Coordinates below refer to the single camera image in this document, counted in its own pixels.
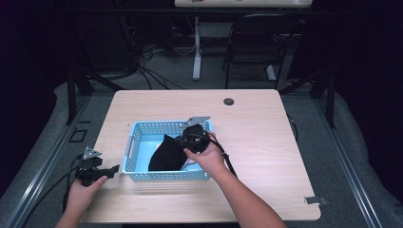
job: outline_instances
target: table top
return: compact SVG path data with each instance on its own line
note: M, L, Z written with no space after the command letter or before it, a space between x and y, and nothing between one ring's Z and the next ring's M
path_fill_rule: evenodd
M176 7L187 8L310 8L312 0L175 0Z
M224 104L231 98L233 105ZM131 90L115 94L94 149L100 168L122 167L131 126L211 116L219 142L239 176L284 220L315 220L317 205L281 99L271 89ZM99 190L82 222L201 223L236 218L213 179L134 181L115 174Z

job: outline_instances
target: blue basket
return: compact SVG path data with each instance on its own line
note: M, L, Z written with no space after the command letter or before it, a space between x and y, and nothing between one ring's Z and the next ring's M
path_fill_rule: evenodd
M198 163L188 164L180 171L148 171L151 157L163 142L163 135L182 134L184 122L136 122L131 127L125 151L123 172L134 181L207 180L210 176ZM201 123L204 130L212 131L210 121Z

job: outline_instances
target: chair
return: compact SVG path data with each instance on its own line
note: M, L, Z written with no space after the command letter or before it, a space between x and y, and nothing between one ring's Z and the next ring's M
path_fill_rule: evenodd
M225 88L228 88L230 64L233 64L262 65L263 71L270 65L278 66L274 86L277 89L289 39L298 29L298 19L288 14L252 13L238 18L232 25L222 64L222 70L226 67Z

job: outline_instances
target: human hand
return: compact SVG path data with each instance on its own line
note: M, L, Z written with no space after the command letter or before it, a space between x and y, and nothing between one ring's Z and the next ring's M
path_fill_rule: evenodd
M88 187L83 186L80 180L75 180L68 193L66 212L81 216L106 180L107 176L102 176Z
M207 132L210 140L216 142L216 135L213 132ZM208 144L207 148L202 152L197 154L191 152L189 149L185 148L184 153L187 158L197 162L201 168L207 172L213 179L222 170L227 170L224 164L224 159L220 149L212 142Z

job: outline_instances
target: metal bracket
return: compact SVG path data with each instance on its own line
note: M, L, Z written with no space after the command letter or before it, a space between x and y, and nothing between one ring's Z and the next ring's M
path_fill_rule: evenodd
M186 128L190 127L196 124L200 124L201 122L209 120L211 117L205 116L205 117L191 117L189 120L187 120L181 127Z
M326 198L319 198L319 197L305 198L305 202L308 204L316 204L316 205L329 204L329 201Z
M94 149L90 149L88 146L86 147L86 150L84 151L84 155L83 155L83 160L88 160L88 159L92 159L95 158L97 156L102 155L101 152L98 152Z

